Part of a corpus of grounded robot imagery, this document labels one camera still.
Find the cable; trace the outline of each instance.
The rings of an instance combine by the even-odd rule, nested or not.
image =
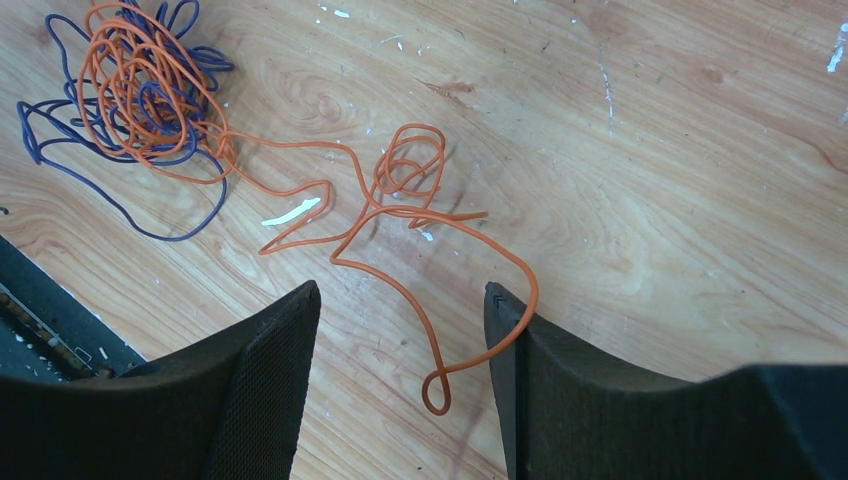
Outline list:
[[[439,182],[446,162],[447,142],[441,131],[430,125],[416,123],[400,127],[395,132],[386,152],[377,161],[369,186],[359,158],[346,145],[323,141],[273,142],[230,128],[223,109],[213,98],[212,93],[217,89],[218,82],[214,80],[212,74],[231,70],[232,64],[226,62],[220,52],[210,47],[186,49],[178,41],[197,19],[197,0],[181,1],[167,22],[165,22],[167,4],[164,3],[155,16],[150,16],[144,13],[134,0],[121,0],[100,5],[96,4],[95,0],[90,2],[91,9],[85,15],[83,28],[74,26],[77,32],[89,41],[88,51],[76,79],[72,79],[67,73],[67,58],[62,49],[63,69],[66,72],[64,89],[68,100],[59,102],[69,102],[62,104],[77,106],[80,117],[78,122],[72,122],[72,126],[82,127],[88,133],[90,140],[83,139],[70,126],[55,120],[51,109],[58,108],[56,107],[58,103],[42,102],[35,106],[27,106],[23,110],[20,104],[18,106],[19,114],[24,112],[21,114],[22,119],[32,113],[39,114],[66,135],[67,138],[54,140],[53,143],[77,142],[109,160],[137,162],[156,173],[189,183],[199,185],[222,183],[224,190],[222,200],[203,225],[208,223],[220,208],[226,192],[226,178],[233,173],[262,192],[277,197],[288,197],[306,189],[321,188],[323,190],[321,205],[271,239],[259,249],[259,254],[269,255],[293,247],[340,241],[339,246],[330,255],[332,264],[356,268],[371,274],[388,283],[406,298],[424,326],[435,359],[436,368],[425,377],[421,390],[424,405],[435,415],[444,415],[450,409],[451,390],[448,380],[450,373],[474,367],[491,359],[511,345],[524,331],[535,313],[539,300],[539,284],[530,266],[487,235],[461,223],[484,217],[485,212],[448,214],[430,209],[430,204],[439,190]],[[190,21],[177,34],[172,34],[170,28],[173,27],[179,9],[188,3],[195,6]],[[105,16],[103,11],[106,9],[117,9],[118,13],[114,16]],[[99,20],[96,28],[92,24],[94,18]],[[58,42],[52,30],[51,35]],[[86,88],[95,90],[96,94],[86,97],[84,95]],[[50,107],[46,112],[41,112],[40,109],[45,105]],[[416,130],[423,133],[404,136]],[[331,203],[331,184],[329,180],[322,179],[290,190],[271,189],[239,168],[236,149],[233,146],[235,138],[283,149],[326,148],[346,153],[351,158],[360,190],[365,197],[362,210],[354,224],[337,235],[284,243],[283,241],[293,232],[322,215],[327,209]],[[50,145],[50,142],[48,140],[38,143],[32,135],[32,129],[28,126],[24,127],[24,143],[27,144],[30,154],[36,158],[36,162],[49,162],[40,152],[45,146]],[[413,143],[431,145],[435,149],[433,157],[423,164],[409,158],[396,158],[402,147]],[[195,153],[211,160],[218,167],[218,175],[209,179],[195,178],[175,173],[168,168],[173,166],[174,162],[186,161]],[[178,160],[167,160],[176,155],[182,156]],[[68,169],[55,162],[50,164],[70,173]],[[397,179],[393,173],[399,167],[411,167],[413,171]],[[432,186],[428,190],[420,191],[410,186],[411,182],[425,178],[432,172],[435,174]],[[142,231],[134,224],[129,214],[111,200],[102,189],[77,174],[71,173],[71,175],[97,190],[107,201],[124,213],[134,228]],[[378,199],[378,197],[382,198],[395,193],[423,199],[423,203],[421,206],[383,205]],[[513,331],[487,352],[464,362],[445,365],[433,326],[412,292],[387,273],[371,265],[341,258],[342,253],[362,228],[380,215],[409,219],[408,227],[411,229],[431,223],[445,224],[486,243],[518,266],[527,276],[530,284],[530,298],[524,315]],[[440,380],[444,395],[444,403],[441,407],[434,405],[430,399],[430,385],[436,378]]]

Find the orange cable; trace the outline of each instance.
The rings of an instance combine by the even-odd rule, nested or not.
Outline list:
[[[287,248],[341,240],[338,248],[336,248],[336,250],[330,255],[330,262],[332,264],[356,268],[369,273],[388,283],[401,295],[403,295],[421,319],[421,323],[424,325],[424,330],[427,333],[430,348],[433,351],[433,357],[435,359],[436,369],[427,375],[421,390],[421,397],[424,405],[431,413],[435,415],[444,415],[450,409],[451,391],[448,374],[465,370],[488,361],[509,347],[527,327],[527,324],[530,322],[530,319],[536,311],[536,306],[539,301],[539,284],[533,270],[527,265],[527,263],[488,236],[460,223],[464,220],[485,217],[487,214],[485,212],[448,214],[434,211],[429,208],[439,190],[439,182],[442,174],[444,173],[446,162],[445,147],[447,142],[444,134],[442,134],[442,132],[437,128],[430,125],[416,123],[400,127],[397,132],[395,132],[386,152],[380,157],[377,165],[374,167],[374,179],[371,186],[368,187],[359,158],[356,153],[346,145],[323,141],[272,142],[246,133],[238,132],[236,130],[231,130],[221,105],[215,101],[212,94],[208,91],[206,78],[203,75],[196,75],[189,72],[173,55],[168,53],[165,48],[166,41],[176,46],[182,54],[182,57],[188,62],[194,72],[201,71],[194,63],[191,56],[186,52],[185,48],[167,30],[167,28],[165,28],[164,25],[157,22],[141,9],[126,3],[113,2],[98,5],[95,0],[90,0],[90,3],[91,8],[85,16],[84,29],[91,37],[91,42],[80,70],[79,80],[76,83],[77,98],[85,98],[83,96],[85,84],[83,80],[88,79],[91,81],[91,85],[97,89],[100,111],[106,112],[113,107],[117,107],[118,113],[115,116],[116,121],[122,122],[122,125],[113,125],[109,122],[106,122],[106,125],[112,137],[120,139],[122,149],[119,151],[111,149],[111,153],[114,155],[130,154],[138,162],[156,173],[195,184],[215,184],[235,172],[262,192],[277,197],[288,197],[312,187],[321,187],[324,191],[324,196],[322,197],[324,200],[320,207],[310,212],[308,215],[303,216],[293,225],[286,228],[282,233],[271,239],[267,244],[259,249],[259,254],[268,255]],[[155,26],[157,31],[151,38],[140,28],[130,22],[127,22],[121,17],[104,17],[101,12],[107,8],[132,10],[138,15],[144,17],[151,25]],[[98,20],[100,20],[100,25],[96,29],[92,28],[92,17],[95,16]],[[155,62],[151,63],[148,61],[144,56],[145,52],[148,53]],[[176,120],[179,122],[180,131],[176,135],[166,135],[158,132],[157,129],[149,123],[145,116],[138,111],[139,106],[134,104],[132,101],[133,98],[138,96],[138,90],[141,88],[143,81],[152,81],[154,79],[159,83],[159,86],[165,93],[166,98],[158,98],[155,100],[145,98],[143,106],[145,109],[148,109],[148,111],[155,110],[157,105],[169,106],[174,113],[171,113],[170,115],[162,113],[162,115],[165,120]],[[220,118],[220,125],[208,121],[192,122],[192,124],[189,125],[189,122],[186,119],[186,114],[194,111],[195,107],[184,101],[182,97],[176,93],[176,90],[186,91],[187,87],[189,87],[186,80],[190,81],[194,87],[199,90],[200,95],[206,98],[215,108],[218,113],[218,117]],[[101,142],[100,137],[94,134],[94,129],[88,115],[84,111],[84,108],[84,102],[80,102],[80,117],[82,118],[82,122],[88,130],[92,141],[100,148],[104,150],[107,149],[107,146]],[[124,127],[127,133],[121,134],[119,130],[123,129],[120,127]],[[198,142],[198,148],[205,150],[226,164],[222,174],[212,179],[194,178],[162,169],[149,160],[150,158],[167,157],[168,155],[179,152],[189,141],[187,132],[190,128],[195,129],[198,133],[203,135],[203,139]],[[412,129],[424,130],[432,133],[438,137],[438,140],[430,135],[415,135],[401,139],[401,135],[403,135],[407,130]],[[238,167],[236,162],[236,150],[232,143],[233,138],[247,139],[261,145],[276,148],[321,147],[345,152],[353,161],[356,177],[359,182],[360,189],[365,197],[365,203],[356,222],[347,231],[337,235],[282,243],[282,241],[289,235],[302,228],[313,218],[321,215],[327,209],[327,206],[330,204],[330,197],[332,194],[331,184],[329,180],[322,179],[304,183],[290,190],[271,189],[253,177],[247,175]],[[400,147],[416,142],[429,143],[436,149],[436,153],[428,162],[418,164],[407,158],[394,158],[396,151]],[[168,151],[155,151],[153,149],[154,146],[163,144],[173,144],[173,148]],[[396,168],[402,166],[412,167],[414,171],[404,178],[397,180],[394,178],[392,173]],[[427,172],[434,167],[435,177],[433,180],[433,186],[429,190],[422,192],[407,187],[407,185],[416,178],[423,178]],[[383,195],[401,193],[410,197],[424,198],[424,202],[420,207],[410,205],[383,205],[374,196],[378,190]],[[348,245],[350,245],[362,228],[369,221],[382,214],[409,219],[410,222],[408,226],[410,229],[418,228],[434,222],[443,223],[483,241],[489,247],[504,256],[507,260],[518,266],[527,276],[527,281],[530,284],[530,298],[527,302],[527,309],[525,310],[524,315],[521,317],[512,332],[507,335],[506,338],[501,340],[500,343],[483,354],[454,365],[445,365],[433,326],[430,323],[424,308],[412,295],[412,293],[400,282],[371,265],[340,258],[341,254],[345,251]],[[440,408],[436,407],[432,403],[429,393],[430,384],[437,377],[440,379],[442,389],[444,391],[444,404]]]

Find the blue wire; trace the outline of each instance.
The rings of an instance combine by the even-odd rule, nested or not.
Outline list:
[[[139,8],[136,0],[119,0],[120,3],[124,3],[126,5]],[[154,18],[157,22],[164,25],[168,31],[172,31],[174,29],[174,24],[177,21],[177,17],[179,16],[182,9],[186,6],[192,8],[191,15],[186,23],[180,28],[177,33],[173,34],[174,38],[179,39],[194,26],[197,21],[198,15],[200,14],[200,1],[199,0],[180,0],[173,10],[170,12],[170,16],[168,16],[168,2],[163,1],[159,8],[156,10],[156,15]],[[121,8],[116,15],[121,16],[127,22],[135,25],[141,31],[145,32],[145,34],[149,37],[152,37],[156,30],[157,26],[149,22],[146,18],[137,14],[136,12]],[[129,135],[129,130],[117,123],[117,119],[115,115],[118,111],[117,106],[112,107],[109,111],[102,111],[102,107],[98,102],[96,97],[90,98],[77,98],[77,84],[80,82],[79,79],[74,78],[68,66],[68,53],[65,48],[64,43],[59,38],[59,35],[56,34],[54,29],[54,23],[61,22],[71,27],[83,40],[87,43],[91,42],[91,37],[89,37],[85,31],[80,28],[77,24],[71,21],[69,18],[58,15],[58,14],[50,14],[45,17],[44,23],[47,27],[47,32],[53,38],[53,41],[56,43],[56,46],[59,48],[59,57],[62,64],[62,73],[65,76],[65,82],[62,86],[62,91],[65,95],[64,99],[54,99],[54,100],[44,100],[38,102],[36,104],[29,104],[26,102],[18,102],[17,104],[17,112],[18,117],[21,121],[21,133],[23,138],[23,144],[26,148],[27,152],[29,152],[30,157],[35,161],[37,165],[48,165],[53,167],[60,172],[63,172],[72,178],[82,182],[87,187],[91,188],[95,192],[97,192],[104,200],[106,200],[110,205],[112,205],[115,209],[117,209],[123,216],[126,218],[127,222],[130,226],[138,231],[139,233],[153,238],[155,240],[161,240],[166,242],[179,242],[183,240],[187,240],[197,233],[199,233],[203,228],[205,228],[209,222],[212,221],[213,218],[220,212],[221,208],[224,205],[224,201],[227,198],[227,179],[224,178],[221,182],[221,195],[218,198],[218,201],[215,203],[212,211],[207,215],[199,225],[194,227],[188,233],[178,236],[162,236],[155,234],[145,228],[142,228],[135,219],[130,215],[126,208],[121,205],[117,200],[112,198],[106,191],[104,191],[100,186],[98,186],[93,181],[86,178],[84,175],[74,171],[71,168],[68,168],[54,160],[49,159],[44,155],[44,150],[51,145],[58,144],[76,144],[81,145],[87,148],[89,151],[99,155],[100,157],[115,163],[122,164],[135,164],[138,161],[132,157],[132,155],[123,153],[117,154],[117,152],[121,151],[122,145],[120,143],[120,139],[114,139],[112,137],[111,131],[107,125],[111,125],[112,128],[121,135]],[[113,36],[115,34],[122,33],[118,30],[112,29],[107,32],[108,36]],[[138,43],[142,43],[140,38],[136,39]],[[124,45],[128,50],[130,49],[129,44]],[[195,79],[205,78],[209,83],[209,88],[207,89],[209,92],[215,92],[218,90],[220,84],[218,80],[215,78],[215,73],[218,72],[229,72],[235,69],[235,65],[228,61],[226,56],[219,50],[207,47],[207,46],[198,46],[190,49],[186,49],[186,53],[188,58],[183,55],[177,45],[168,40],[164,45],[166,50],[182,65],[188,72],[190,72]],[[151,52],[144,52],[148,61],[151,63],[154,62],[153,56]],[[191,63],[194,63],[197,68],[192,67]],[[213,157],[209,152],[198,148],[199,142],[202,141],[205,137],[203,134],[200,134],[197,129],[194,127],[195,122],[203,121],[206,118],[206,113],[209,108],[209,101],[200,95],[200,92],[193,86],[191,80],[186,78],[184,75],[180,74],[183,79],[186,81],[188,85],[192,85],[187,92],[180,91],[178,89],[173,88],[173,86],[169,86],[171,91],[175,92],[177,96],[179,96],[184,102],[191,105],[193,107],[193,111],[189,111],[185,114],[184,118],[187,122],[187,136],[188,141],[183,145],[180,150],[182,154],[179,158],[175,160],[156,160],[155,155],[150,155],[146,157],[147,160],[151,162],[151,164],[159,167],[173,167],[176,165],[183,164],[193,158],[195,155],[200,155],[204,157],[206,160],[210,161],[212,165],[214,165],[215,169],[219,174],[224,173],[224,167],[221,162]],[[90,80],[82,80],[83,83],[91,84]],[[114,93],[107,89],[105,91],[105,96],[107,98],[114,98]],[[163,104],[161,101],[157,104],[157,108],[153,111],[148,111],[145,105],[154,105],[154,100],[164,100],[167,105]],[[127,99],[130,101],[133,106],[138,107],[138,111],[141,112],[144,119],[147,120],[150,128],[162,133],[165,136],[178,136],[182,130],[182,126],[178,120],[170,120],[165,121],[165,117],[170,116],[171,118],[176,117],[176,107],[171,103],[170,98],[165,94],[162,89],[162,85],[160,85],[155,80],[147,81],[142,84],[141,88],[138,90],[138,94],[134,99]],[[55,112],[60,111],[63,108],[73,108],[74,113],[83,112],[83,114],[88,119],[89,124],[91,125],[91,131],[94,132],[94,135],[97,137],[97,140],[103,144],[103,147],[99,146],[95,141],[91,139],[86,139],[81,134],[80,130],[84,128],[85,124],[82,118],[76,117],[71,118],[68,123],[65,123],[59,120]],[[44,141],[39,141],[35,132],[32,128],[30,117],[35,115],[36,117],[41,117],[47,122],[49,122],[53,128],[56,129],[58,134],[60,135],[57,138],[51,138]],[[150,148],[151,153],[156,152],[164,152],[168,150],[172,150],[176,146],[176,143],[170,144],[162,144],[162,145],[154,145]]]

